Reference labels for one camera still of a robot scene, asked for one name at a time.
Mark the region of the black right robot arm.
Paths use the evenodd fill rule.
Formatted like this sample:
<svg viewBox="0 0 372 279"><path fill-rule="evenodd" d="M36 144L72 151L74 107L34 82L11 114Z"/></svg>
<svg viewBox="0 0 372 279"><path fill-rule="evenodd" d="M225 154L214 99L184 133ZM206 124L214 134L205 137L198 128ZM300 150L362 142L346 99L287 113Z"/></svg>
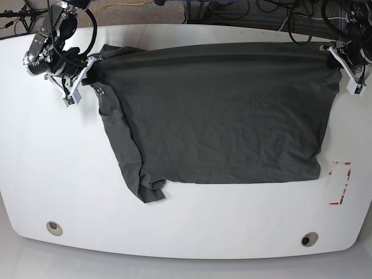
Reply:
<svg viewBox="0 0 372 279"><path fill-rule="evenodd" d="M49 74L62 80L76 78L88 66L88 54L93 48L98 31L90 1L57 1L47 4L48 13L35 34L23 64L32 76ZM93 26L90 44L84 52L78 47L64 50L65 42L77 30L77 11L83 10Z"/></svg>

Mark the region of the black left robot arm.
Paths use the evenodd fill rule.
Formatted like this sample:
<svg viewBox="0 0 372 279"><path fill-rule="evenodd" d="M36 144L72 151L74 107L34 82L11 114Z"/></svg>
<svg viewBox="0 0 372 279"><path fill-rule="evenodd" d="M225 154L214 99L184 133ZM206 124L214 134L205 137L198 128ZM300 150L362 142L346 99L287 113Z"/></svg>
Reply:
<svg viewBox="0 0 372 279"><path fill-rule="evenodd" d="M371 1L349 1L346 22L357 25L359 34L345 33L336 28L326 14L327 5L328 1L321 4L322 19L344 42L337 41L332 46L322 45L320 49L329 53L329 67L344 69L349 77L348 91L361 95L371 73Z"/></svg>

